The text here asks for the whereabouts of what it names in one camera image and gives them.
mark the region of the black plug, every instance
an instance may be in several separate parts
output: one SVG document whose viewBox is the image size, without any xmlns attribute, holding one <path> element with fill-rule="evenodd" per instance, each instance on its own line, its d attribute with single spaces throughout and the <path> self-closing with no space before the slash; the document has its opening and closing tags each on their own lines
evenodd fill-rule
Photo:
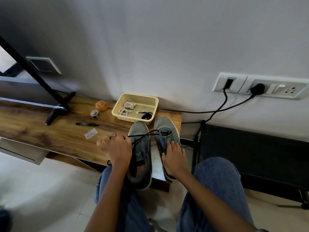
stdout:
<svg viewBox="0 0 309 232">
<path fill-rule="evenodd" d="M 262 83 L 257 84 L 256 86 L 252 87 L 250 89 L 250 92 L 252 93 L 251 98 L 255 97 L 256 95 L 261 95 L 265 91 L 265 85 Z"/>
</svg>

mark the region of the hand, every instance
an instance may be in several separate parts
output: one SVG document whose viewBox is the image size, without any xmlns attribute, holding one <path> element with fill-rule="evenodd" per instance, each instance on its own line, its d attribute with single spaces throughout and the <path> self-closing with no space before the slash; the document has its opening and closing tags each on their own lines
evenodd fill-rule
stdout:
<svg viewBox="0 0 309 232">
<path fill-rule="evenodd" d="M 98 140 L 97 146 L 109 157 L 113 169 L 127 172 L 132 157 L 131 138 L 117 132 L 115 136 L 104 136 Z"/>
<path fill-rule="evenodd" d="M 179 172 L 188 171 L 186 152 L 174 141 L 171 144 L 167 143 L 166 154 L 162 153 L 162 162 L 166 172 L 175 178 Z"/>
</svg>

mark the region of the black marker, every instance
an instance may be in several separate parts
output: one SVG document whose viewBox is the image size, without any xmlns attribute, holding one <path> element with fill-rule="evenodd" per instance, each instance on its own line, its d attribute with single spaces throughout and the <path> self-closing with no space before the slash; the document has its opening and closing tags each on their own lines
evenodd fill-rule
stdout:
<svg viewBox="0 0 309 232">
<path fill-rule="evenodd" d="M 76 125 L 84 125 L 84 126 L 98 126 L 97 124 L 87 124 L 87 123 L 75 123 Z"/>
</svg>

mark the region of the yellow plastic basket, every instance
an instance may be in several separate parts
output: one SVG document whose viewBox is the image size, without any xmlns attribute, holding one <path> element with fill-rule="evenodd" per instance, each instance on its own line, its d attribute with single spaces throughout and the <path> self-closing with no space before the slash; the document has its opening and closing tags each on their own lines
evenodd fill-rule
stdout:
<svg viewBox="0 0 309 232">
<path fill-rule="evenodd" d="M 128 113 L 128 116 L 124 116 L 119 114 L 119 109 L 123 108 L 126 102 L 135 103 L 136 107 L 134 109 L 130 109 L 131 112 Z M 142 121 L 146 125 L 151 124 L 155 112 L 157 110 L 159 104 L 159 99 L 157 97 L 140 95 L 140 94 L 122 94 L 118 101 L 116 102 L 112 114 L 116 116 L 120 120 L 136 122 Z M 150 120 L 142 119 L 144 114 L 139 112 L 151 112 L 152 117 Z"/>
</svg>

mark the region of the tape roll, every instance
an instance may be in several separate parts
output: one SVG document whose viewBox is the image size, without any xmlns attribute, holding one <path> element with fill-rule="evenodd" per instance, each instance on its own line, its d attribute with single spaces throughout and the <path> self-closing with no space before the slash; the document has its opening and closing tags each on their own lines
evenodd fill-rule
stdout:
<svg viewBox="0 0 309 232">
<path fill-rule="evenodd" d="M 100 116 L 100 113 L 98 110 L 92 110 L 90 115 L 92 118 L 97 119 Z"/>
</svg>

